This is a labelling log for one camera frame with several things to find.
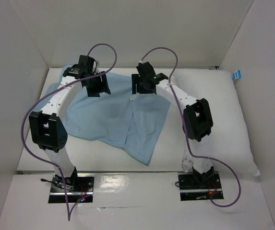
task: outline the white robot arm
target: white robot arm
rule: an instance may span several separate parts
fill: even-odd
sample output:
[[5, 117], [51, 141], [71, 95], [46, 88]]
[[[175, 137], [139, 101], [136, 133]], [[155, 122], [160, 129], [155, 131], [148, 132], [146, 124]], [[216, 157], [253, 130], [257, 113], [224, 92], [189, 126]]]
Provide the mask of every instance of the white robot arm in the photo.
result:
[[[164, 74], [155, 74], [154, 69], [146, 62], [137, 66], [139, 74], [132, 75], [132, 93], [156, 93], [172, 104], [176, 105], [176, 100], [172, 94], [168, 83], [168, 77]], [[80, 78], [92, 76], [98, 73], [97, 62], [89, 56], [80, 56], [79, 64], [73, 65], [63, 74], [60, 86], [63, 87], [68, 83]], [[71, 163], [65, 144], [68, 134], [61, 122], [68, 106], [78, 91], [85, 86], [88, 96], [98, 97], [101, 92], [110, 94], [106, 76], [103, 75], [91, 80], [82, 81], [70, 85], [68, 88], [56, 93], [49, 102], [41, 109], [40, 112], [32, 112], [29, 116], [32, 140], [48, 155], [50, 161], [59, 165], [66, 177], [66, 183], [75, 186], [74, 181], [77, 178], [77, 171]], [[198, 100], [177, 86], [173, 86], [179, 99], [189, 138], [195, 139], [200, 146], [200, 155], [208, 153], [207, 135], [211, 133], [213, 126], [212, 117], [208, 102], [205, 99]], [[212, 163], [207, 159], [198, 159], [194, 162], [195, 171], [200, 175], [213, 171]], [[60, 171], [55, 167], [56, 177], [60, 179]]]

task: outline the blue clip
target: blue clip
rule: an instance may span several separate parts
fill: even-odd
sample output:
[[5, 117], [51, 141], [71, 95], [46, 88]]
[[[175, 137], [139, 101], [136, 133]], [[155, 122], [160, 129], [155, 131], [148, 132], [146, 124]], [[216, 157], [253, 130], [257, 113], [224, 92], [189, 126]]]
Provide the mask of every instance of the blue clip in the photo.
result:
[[233, 81], [235, 81], [236, 79], [239, 79], [239, 78], [241, 78], [242, 76], [241, 76], [241, 71], [235, 71], [235, 72], [233, 72], [233, 74], [232, 74], [232, 80]]

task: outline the white pillow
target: white pillow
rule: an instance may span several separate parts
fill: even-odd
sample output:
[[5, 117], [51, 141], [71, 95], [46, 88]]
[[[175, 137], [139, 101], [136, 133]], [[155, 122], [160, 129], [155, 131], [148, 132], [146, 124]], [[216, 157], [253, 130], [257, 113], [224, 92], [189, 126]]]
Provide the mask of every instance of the white pillow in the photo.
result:
[[[210, 105], [213, 127], [210, 134], [210, 155], [228, 164], [237, 173], [254, 176], [260, 172], [253, 162], [249, 138], [231, 73], [222, 70], [178, 69], [174, 76], [178, 86]], [[213, 161], [216, 171], [229, 171]]]

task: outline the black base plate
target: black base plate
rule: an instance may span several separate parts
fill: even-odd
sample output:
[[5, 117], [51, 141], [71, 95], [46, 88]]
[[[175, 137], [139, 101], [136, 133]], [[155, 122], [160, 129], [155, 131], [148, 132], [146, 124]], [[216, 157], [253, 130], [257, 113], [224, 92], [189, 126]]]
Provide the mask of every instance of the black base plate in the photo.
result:
[[179, 183], [176, 183], [176, 186], [180, 189], [181, 201], [208, 200], [212, 193], [215, 193], [212, 197], [213, 200], [224, 199], [222, 185], [217, 172], [205, 184], [197, 184], [192, 173], [179, 174], [178, 178]]
[[[93, 202], [93, 190], [94, 190], [94, 177], [93, 176], [81, 176], [77, 178], [78, 186], [72, 191], [67, 190], [67, 196], [69, 203], [75, 203], [78, 199], [88, 195], [81, 203]], [[50, 189], [50, 196], [48, 200], [49, 204], [66, 203], [64, 189], [57, 188], [53, 184]]]

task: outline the purple cable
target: purple cable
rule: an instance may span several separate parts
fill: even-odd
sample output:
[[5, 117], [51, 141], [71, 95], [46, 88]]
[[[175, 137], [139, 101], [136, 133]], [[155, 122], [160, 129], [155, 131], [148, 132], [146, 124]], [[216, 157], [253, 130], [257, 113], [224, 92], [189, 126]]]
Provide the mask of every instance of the purple cable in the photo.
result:
[[117, 62], [117, 53], [116, 53], [116, 50], [114, 49], [114, 47], [112, 47], [111, 45], [106, 44], [106, 43], [99, 43], [99, 44], [93, 46], [93, 47], [90, 49], [90, 51], [88, 52], [88, 55], [89, 55], [90, 52], [91, 52], [95, 47], [97, 47], [97, 46], [108, 46], [108, 47], [110, 47], [110, 48], [114, 51], [114, 54], [115, 54], [115, 61], [114, 61], [113, 65], [112, 65], [107, 71], [105, 71], [105, 72], [103, 72], [103, 73], [96, 74], [96, 75], [94, 75], [94, 76], [90, 76], [90, 77], [86, 77], [86, 78], [82, 78], [82, 79], [77, 79], [77, 80], [75, 80], [75, 81], [73, 81], [73, 82], [70, 82], [70, 83], [68, 83], [68, 84], [66, 84], [66, 85], [64, 85], [64, 86], [62, 86], [61, 88], [59, 88], [59, 89], [57, 89], [57, 90], [55, 90], [55, 91], [53, 91], [53, 92], [50, 92], [50, 93], [48, 93], [47, 95], [43, 96], [42, 98], [40, 98], [37, 102], [35, 102], [35, 103], [29, 108], [29, 110], [26, 112], [26, 114], [25, 114], [25, 116], [24, 116], [24, 118], [23, 118], [23, 120], [22, 120], [22, 124], [21, 124], [21, 132], [20, 132], [20, 135], [21, 135], [22, 144], [23, 144], [24, 148], [26, 149], [26, 151], [28, 151], [28, 153], [31, 154], [31, 155], [32, 155], [33, 157], [35, 157], [36, 159], [38, 159], [38, 160], [40, 160], [40, 161], [43, 161], [43, 162], [46, 162], [46, 163], [49, 163], [49, 164], [51, 164], [51, 165], [54, 165], [55, 167], [57, 167], [57, 168], [60, 170], [62, 182], [63, 182], [63, 184], [64, 184], [64, 192], [65, 192], [65, 201], [66, 201], [66, 207], [67, 207], [68, 221], [70, 221], [70, 217], [71, 217], [71, 213], [72, 213], [73, 208], [74, 208], [82, 199], [88, 197], [89, 195], [83, 196], [82, 198], [78, 199], [77, 202], [72, 206], [72, 208], [71, 208], [71, 210], [70, 210], [70, 208], [69, 208], [69, 202], [68, 202], [68, 196], [67, 196], [67, 189], [66, 189], [65, 177], [64, 177], [64, 174], [63, 174], [63, 172], [62, 172], [61, 167], [60, 167], [59, 165], [57, 165], [56, 163], [54, 163], [54, 162], [47, 161], [47, 160], [45, 160], [45, 159], [43, 159], [43, 158], [41, 158], [41, 157], [39, 157], [39, 156], [36, 156], [36, 155], [28, 148], [28, 146], [26, 145], [25, 138], [24, 138], [24, 126], [25, 126], [26, 119], [27, 119], [28, 115], [31, 113], [31, 111], [36, 107], [36, 105], [38, 105], [41, 101], [43, 101], [43, 100], [46, 99], [47, 97], [49, 97], [49, 96], [51, 96], [51, 95], [53, 95], [53, 94], [55, 94], [55, 93], [57, 93], [57, 92], [59, 92], [59, 91], [65, 89], [65, 88], [67, 88], [68, 86], [70, 86], [70, 85], [72, 85], [72, 84], [75, 84], [75, 83], [77, 83], [77, 82], [81, 82], [81, 81], [83, 81], [83, 80], [88, 80], [88, 79], [100, 77], [100, 76], [102, 76], [103, 74], [110, 72], [110, 71], [114, 68], [114, 66], [115, 66], [115, 64], [116, 64], [116, 62]]
[[235, 171], [234, 171], [229, 165], [227, 165], [226, 163], [222, 162], [221, 160], [218, 160], [218, 159], [213, 158], [213, 157], [196, 156], [196, 155], [194, 155], [194, 154], [192, 153], [191, 147], [190, 147], [190, 143], [189, 143], [189, 136], [188, 136], [188, 132], [187, 132], [187, 129], [186, 129], [185, 120], [184, 120], [184, 117], [183, 117], [183, 114], [182, 114], [181, 106], [180, 106], [179, 100], [178, 100], [178, 98], [177, 98], [177, 95], [176, 95], [176, 93], [175, 93], [175, 91], [174, 91], [174, 89], [173, 89], [173, 86], [172, 86], [172, 84], [170, 84], [170, 83], [171, 83], [170, 80], [171, 80], [172, 74], [174, 73], [174, 71], [176, 70], [177, 65], [178, 65], [178, 56], [177, 56], [177, 54], [176, 54], [175, 51], [173, 51], [172, 49], [169, 49], [169, 48], [166, 48], [166, 47], [157, 47], [157, 48], [151, 49], [149, 52], [147, 52], [147, 53], [143, 56], [143, 58], [141, 59], [141, 61], [142, 61], [148, 54], [150, 54], [152, 51], [157, 50], [157, 49], [165, 49], [165, 50], [168, 50], [168, 51], [170, 51], [171, 53], [173, 53], [173, 54], [175, 55], [175, 57], [176, 57], [176, 64], [175, 64], [174, 69], [173, 69], [172, 72], [170, 73], [168, 82], [169, 82], [169, 85], [170, 85], [172, 94], [173, 94], [174, 97], [175, 97], [175, 100], [176, 100], [176, 103], [177, 103], [177, 106], [178, 106], [178, 109], [179, 109], [179, 112], [180, 112], [180, 116], [181, 116], [181, 120], [182, 120], [182, 124], [183, 124], [183, 129], [184, 129], [184, 133], [185, 133], [185, 139], [186, 139], [186, 143], [187, 143], [187, 147], [188, 147], [188, 149], [189, 149], [190, 155], [191, 155], [192, 157], [195, 157], [195, 158], [210, 159], [210, 160], [217, 161], [217, 162], [223, 164], [224, 166], [226, 166], [227, 168], [230, 169], [230, 171], [233, 173], [233, 175], [235, 176], [235, 179], [236, 179], [237, 182], [238, 182], [238, 185], [239, 185], [238, 197], [237, 197], [232, 203], [230, 203], [230, 204], [228, 204], [228, 205], [219, 205], [219, 204], [217, 204], [217, 203], [215, 203], [215, 202], [213, 201], [213, 195], [215, 195], [217, 192], [216, 192], [216, 193], [212, 193], [212, 194], [210, 195], [210, 201], [211, 201], [215, 206], [218, 206], [218, 207], [230, 207], [230, 206], [234, 205], [234, 204], [239, 200], [239, 198], [240, 198], [240, 196], [241, 196], [241, 184], [240, 184], [240, 182], [239, 182], [239, 178], [238, 178], [237, 174], [235, 173]]

